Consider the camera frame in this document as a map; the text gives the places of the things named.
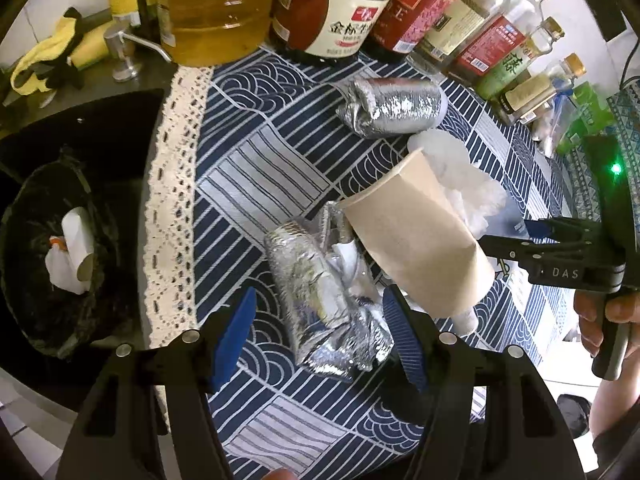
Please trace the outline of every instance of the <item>aluminum foil wrapped food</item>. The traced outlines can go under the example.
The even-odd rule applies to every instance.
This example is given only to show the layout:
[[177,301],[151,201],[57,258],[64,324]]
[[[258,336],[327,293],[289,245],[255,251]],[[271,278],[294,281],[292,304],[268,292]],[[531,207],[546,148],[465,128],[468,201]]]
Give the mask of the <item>aluminum foil wrapped food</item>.
[[435,128],[448,103],[444,90],[429,80],[356,79],[336,113],[357,135],[382,139]]
[[297,365],[351,381],[387,358],[394,343],[382,298],[334,202],[313,222],[286,222],[264,243]]

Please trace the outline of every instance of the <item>cooking oil bottle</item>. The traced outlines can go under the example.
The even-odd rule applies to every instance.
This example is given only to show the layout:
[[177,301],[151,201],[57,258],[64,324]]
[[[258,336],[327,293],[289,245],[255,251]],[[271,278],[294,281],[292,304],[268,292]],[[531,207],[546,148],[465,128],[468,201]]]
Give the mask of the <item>cooking oil bottle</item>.
[[158,0],[162,46],[187,66],[240,59],[264,40],[272,1]]

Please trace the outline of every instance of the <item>sink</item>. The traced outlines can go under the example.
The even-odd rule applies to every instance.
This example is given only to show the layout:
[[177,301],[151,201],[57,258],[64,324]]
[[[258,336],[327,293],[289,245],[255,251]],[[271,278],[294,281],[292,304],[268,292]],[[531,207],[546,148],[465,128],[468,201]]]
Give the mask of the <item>sink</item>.
[[[12,203],[25,178],[57,160],[60,149],[68,146],[84,164],[88,180],[102,188],[118,225],[124,268],[136,277],[143,179],[163,97],[155,89],[95,100],[0,140],[0,209],[4,212]],[[110,339],[123,336],[142,338],[139,316],[130,320],[128,333]],[[113,343],[103,341],[78,348],[69,360],[44,356],[28,343],[0,294],[0,368],[66,408],[79,410],[112,348]]]

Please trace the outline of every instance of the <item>blue patterned tablecloth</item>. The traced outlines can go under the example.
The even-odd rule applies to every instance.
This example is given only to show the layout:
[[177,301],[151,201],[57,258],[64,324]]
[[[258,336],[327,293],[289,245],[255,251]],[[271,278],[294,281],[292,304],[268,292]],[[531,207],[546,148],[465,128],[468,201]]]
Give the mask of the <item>blue patterned tablecloth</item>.
[[[262,248],[265,232],[365,189],[406,155],[405,137],[364,140],[335,115],[342,100],[335,84],[363,76],[425,77],[407,64],[366,57],[336,70],[297,66],[259,50],[216,70],[210,83],[193,219],[198,322],[228,304],[245,280],[258,291],[236,373],[210,400],[236,479],[258,479],[279,467],[310,480],[354,478],[420,440],[422,428],[398,421],[380,401],[384,366],[351,384],[294,366]],[[572,215],[567,172],[535,150],[524,127],[499,125],[485,103],[453,81],[442,87],[450,106],[441,127],[503,184],[525,218]],[[379,275],[373,262],[371,269]],[[478,330],[466,340],[497,351],[519,344],[539,364],[564,330],[571,293],[516,278],[494,283],[476,307]],[[450,322],[439,326],[448,329]],[[483,404],[478,388],[473,416],[482,416]]]

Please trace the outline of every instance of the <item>cork stopper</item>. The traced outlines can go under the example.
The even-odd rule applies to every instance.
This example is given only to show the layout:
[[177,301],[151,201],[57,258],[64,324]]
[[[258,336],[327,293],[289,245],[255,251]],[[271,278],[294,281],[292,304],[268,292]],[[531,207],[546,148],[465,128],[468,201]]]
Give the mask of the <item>cork stopper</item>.
[[574,73],[576,77],[580,77],[587,73],[587,69],[584,67],[578,55],[574,52],[564,58],[564,62],[569,67],[569,70]]
[[562,30],[562,27],[560,27],[558,22],[556,22],[556,20],[551,16],[542,22],[542,28],[548,32],[553,41],[558,41],[560,38],[564,38],[564,30]]

